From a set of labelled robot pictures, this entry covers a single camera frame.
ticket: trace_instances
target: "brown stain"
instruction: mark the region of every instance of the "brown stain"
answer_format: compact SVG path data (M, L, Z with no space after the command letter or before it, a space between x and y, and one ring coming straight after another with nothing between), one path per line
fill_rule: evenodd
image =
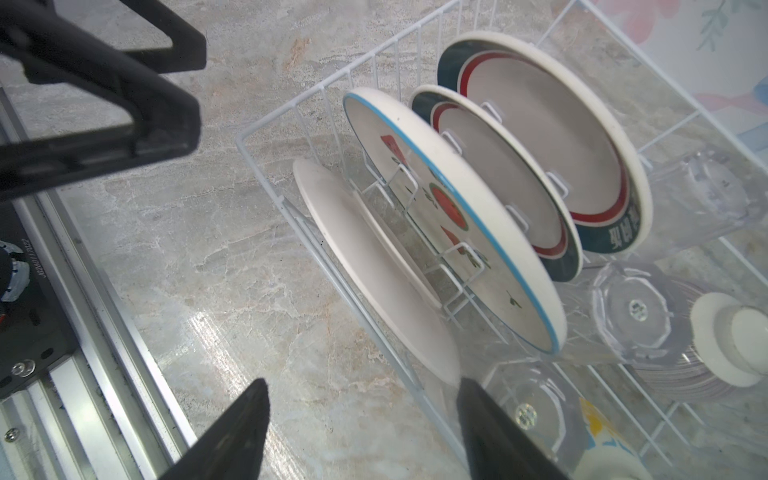
M284 72L287 73L291 68L301 63L301 61L304 59L306 46L310 43L311 41L308 38L298 37L295 40L293 47L290 48L290 60L283 65Z

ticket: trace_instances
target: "pink flower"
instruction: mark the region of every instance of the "pink flower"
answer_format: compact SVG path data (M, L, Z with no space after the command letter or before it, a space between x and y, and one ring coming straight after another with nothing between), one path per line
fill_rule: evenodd
M637 44L650 37L657 15L671 18L680 9L680 0L594 0L594 3L613 17Z

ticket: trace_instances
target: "blue rim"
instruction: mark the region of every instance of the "blue rim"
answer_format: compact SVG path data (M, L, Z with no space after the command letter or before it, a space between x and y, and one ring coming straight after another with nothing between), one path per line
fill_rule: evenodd
M509 268L509 271L512 272L512 275L515 276L515 279L518 281L520 286L523 287L523 291L525 292L525 295L528 296L528 299L533 303L534 308L536 309L536 312L539 315L539 318L544 322L544 325L547 327L547 332L549 333L549 339L552 343L552 350L545 350L541 349L538 346L534 345L533 343L529 342L526 338L523 338L522 336L518 335L517 332L515 332L511 327L513 332L515 332L516 335L518 335L523 341L525 341L528 345L532 346L536 350L539 350L540 352L548 353L548 354L556 354L560 352L560 343L558 342L558 336L554 332L554 328L552 327L552 323L549 320L549 316L544 311L543 308L541 308L541 304L538 301L538 298L536 295L534 295L533 291L531 290L531 287L528 286L528 284L525 282L525 278L520 274L520 271L517 269L515 264L512 262L512 260L507 256L507 253L502 249L501 244L496 240L496 238L491 235L491 232L488 230L488 228L485 226L485 224L480 220L480 218L477 216L475 211L467 204L466 200L464 200L464 197L455 189L453 184L448 181L447 178L442 174L442 172L435 166L434 163L432 163L429 158L424 155L424 153L417 147L413 141L408 137L397 125L392 123L389 118L387 118L378 108L374 107L369 101L367 101L365 98L360 97L358 94L348 92L344 95L344 114L346 115L347 121L349 121L349 113L346 111L346 101L348 98L354 98L361 104L365 105L370 111L375 113L379 118L381 118L384 123L386 123L390 128L392 128L395 133L397 133L400 138L405 141L406 144L408 144L409 147L413 151L415 151L418 156L422 159L424 163L427 164L428 167L431 167L432 172L438 176L439 180L445 185L448 190L450 190L451 194L458 200L458 202L462 205L464 210L469 214L469 216L472 218L472 220L475 222L475 224L480 228L480 231L483 232L486 238L490 240L491 245L493 245L493 248L496 250L496 253L498 253L502 259L504 260L504 263L507 265L507 268ZM352 126L352 130L355 131L355 127L351 121L349 121L349 125Z

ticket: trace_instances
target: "screw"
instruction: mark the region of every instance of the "screw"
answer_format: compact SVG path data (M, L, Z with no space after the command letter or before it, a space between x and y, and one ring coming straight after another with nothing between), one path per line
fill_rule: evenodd
M34 360L22 360L19 363L16 363L11 367L11 375L13 376L30 376L32 372L35 371L35 361Z
M528 403L521 403L515 409L515 421L523 430L530 430L536 426L536 409Z
M640 300L630 300L629 314L638 322L644 322L648 319L648 307Z
M16 427L10 428L5 433L5 441L8 443L13 443L18 440L18 436L21 434L22 433Z

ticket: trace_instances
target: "dish rack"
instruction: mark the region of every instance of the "dish rack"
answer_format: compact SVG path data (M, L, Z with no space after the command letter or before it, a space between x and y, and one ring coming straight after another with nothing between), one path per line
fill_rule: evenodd
M254 121L241 131L236 139L239 152L253 169L277 209L294 229L342 298L349 304L362 327L397 372L421 410L435 424L441 436L465 466L467 463L460 432L446 415L445 406L440 406L439 399L427 393L419 375L423 368L416 365L417 362L399 344L396 337L389 333L379 317L358 295L343 273L343 269L339 267L333 253L324 248L322 234L314 222L302 212L302 208L297 206L303 205L292 174L285 171L285 167L281 167L279 161L274 161L272 151L262 154L252 153L263 148L263 143L254 138L254 135L259 132L266 135L265 132L269 131L273 136L277 134L286 138L285 144L280 148L284 155L311 157L320 164L339 168L353 188L364 194L378 192L390 206L394 207L398 202L393 200L387 188L394 177L380 178L376 170L371 168L369 159L349 128L343 113L341 98L344 93L355 86L367 85L387 91L400 101L405 101L413 88L427 81L435 81L437 60L442 48L448 44L449 37L453 38L464 31L476 29L503 31L516 35L518 32L511 28L514 26L515 16L520 15L518 7L524 8L532 3L534 2L524 3L515 0L450 0L293 100ZM687 101L694 110L693 113L661 131L653 140L638 148L641 160L647 169L652 169L654 162L644 154L647 154L654 145L691 122L704 120L754 167L766 170L755 154L744 147L680 85L660 70L639 47L611 23L598 7L588 0L569 0L567 3L562 3L564 6L556 14L554 21L548 25L539 22L545 25L543 33L523 31L521 33L523 38L525 36L534 38L537 47L546 49L550 46L549 43L555 32L568 22L571 15L589 18L594 25L601 26L602 31L611 41L621 45L631 54L631 58L634 57L645 64L657 78ZM372 176L372 180L361 182L361 176L364 177L367 174ZM406 167L400 165L396 175L406 175L415 188L418 188ZM407 221L411 233L415 232L419 235L432 255L429 268L425 269L425 273L442 271L455 289L445 301L444 311L458 327L458 331L461 330L461 326L455 316L462 309L473 309L500 341L510 344L518 342L521 345L511 331L486 314L475 302L470 287L472 281L482 274L485 268L484 263L480 259L475 259L478 271L466 282L462 282L442 261L442 257L453 250L465 248L469 253L474 253L474 250L469 245L459 243L445 252L436 251L407 214L407 207L408 205L405 208L400 206L401 218ZM768 279L736 246L724 237L719 240L724 245L725 251L734 255L735 261L746 267L758 283L768 286ZM585 263L599 260L605 260L605 258L589 256L585 258ZM630 443L634 443L633 447L647 463L655 478L691 478L702 475L706 478L714 478L727 472L738 472L739 478L751 475L758 478L761 474L764 478L768 460L761 459L760 456L765 455L761 452L768 450L768 442L761 445L748 435L743 435L742 425L732 425L731 432L730 427L724 429L721 425L712 425L706 417L688 404L656 399L624 366L574 367L555 363L554 367L580 394L598 405L627 436ZM733 408L735 415L740 415L740 410L736 407L723 408ZM768 425L768 413L761 417L761 420Z

